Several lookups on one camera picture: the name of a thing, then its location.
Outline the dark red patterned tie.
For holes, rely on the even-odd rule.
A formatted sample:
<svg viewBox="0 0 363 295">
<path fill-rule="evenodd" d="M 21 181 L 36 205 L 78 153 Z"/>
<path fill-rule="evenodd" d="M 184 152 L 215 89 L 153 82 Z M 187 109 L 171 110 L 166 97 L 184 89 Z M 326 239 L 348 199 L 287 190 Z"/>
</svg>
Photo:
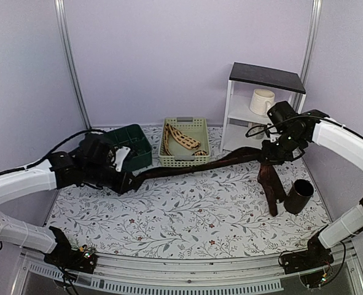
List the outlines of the dark red patterned tie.
<svg viewBox="0 0 363 295">
<path fill-rule="evenodd" d="M 258 161 L 260 168 L 257 176 L 258 183 L 262 186 L 267 198 L 269 212 L 272 217 L 278 214 L 277 202 L 285 201 L 287 194 L 274 166 L 265 162 L 263 152 L 254 147 L 241 147 L 226 156 L 208 163 L 191 167 L 157 167 L 146 170 L 135 177 L 133 189 L 137 190 L 147 179 L 184 175 L 188 173 L 213 170 L 231 165 Z"/>
</svg>

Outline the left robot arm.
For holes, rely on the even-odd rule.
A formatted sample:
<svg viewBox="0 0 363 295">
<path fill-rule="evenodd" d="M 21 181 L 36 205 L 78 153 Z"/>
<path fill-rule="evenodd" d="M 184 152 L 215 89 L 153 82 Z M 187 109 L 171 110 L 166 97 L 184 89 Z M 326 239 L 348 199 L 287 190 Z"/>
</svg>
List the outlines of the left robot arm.
<svg viewBox="0 0 363 295">
<path fill-rule="evenodd" d="M 105 131 L 89 129 L 77 132 L 62 144 L 84 136 L 71 152 L 59 151 L 61 144 L 45 156 L 25 166 L 0 171 L 0 205 L 41 191 L 59 190 L 69 186 L 108 187 L 118 194 L 137 189 L 136 178 L 122 171 L 129 148 L 116 148 Z M 63 267 L 76 261 L 68 238 L 56 227 L 39 227 L 11 218 L 0 212 L 0 243 L 13 243 L 49 254 Z"/>
</svg>

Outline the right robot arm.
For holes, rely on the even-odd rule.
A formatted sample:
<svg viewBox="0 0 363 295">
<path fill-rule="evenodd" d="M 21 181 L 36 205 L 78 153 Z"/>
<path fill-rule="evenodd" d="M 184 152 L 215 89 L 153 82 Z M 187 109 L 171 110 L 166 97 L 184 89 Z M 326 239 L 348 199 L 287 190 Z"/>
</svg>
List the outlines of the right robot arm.
<svg viewBox="0 0 363 295">
<path fill-rule="evenodd" d="M 280 165 L 292 162 L 296 149 L 303 152 L 308 143 L 315 143 L 363 171 L 363 137 L 327 114 L 315 109 L 298 114 L 288 102 L 280 101 L 267 111 L 267 116 L 277 131 L 276 138 L 262 143 L 263 157 L 267 163 Z M 308 268 L 315 268 L 325 260 L 326 249 L 362 231 L 363 198 L 358 205 L 310 238 L 302 262 Z"/>
</svg>

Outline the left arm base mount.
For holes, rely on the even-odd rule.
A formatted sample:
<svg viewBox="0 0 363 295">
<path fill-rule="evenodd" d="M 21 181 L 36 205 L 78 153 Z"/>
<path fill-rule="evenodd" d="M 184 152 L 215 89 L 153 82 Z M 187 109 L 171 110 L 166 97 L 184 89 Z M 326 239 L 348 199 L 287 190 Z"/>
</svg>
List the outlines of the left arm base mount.
<svg viewBox="0 0 363 295">
<path fill-rule="evenodd" d="M 70 245 L 57 244 L 51 253 L 46 253 L 44 262 L 62 269 L 93 274 L 98 256 L 93 247 L 83 245 L 72 248 Z"/>
</svg>

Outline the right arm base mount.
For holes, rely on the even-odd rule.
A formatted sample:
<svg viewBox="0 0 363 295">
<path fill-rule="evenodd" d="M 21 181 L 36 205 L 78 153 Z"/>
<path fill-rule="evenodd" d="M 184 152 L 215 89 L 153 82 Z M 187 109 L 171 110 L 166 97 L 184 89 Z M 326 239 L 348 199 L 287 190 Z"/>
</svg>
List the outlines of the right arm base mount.
<svg viewBox="0 0 363 295">
<path fill-rule="evenodd" d="M 318 267 L 328 266 L 334 262 L 331 249 L 321 246 L 309 246 L 304 251 L 285 251 L 279 255 L 279 265 L 285 274 L 303 272 Z"/>
</svg>

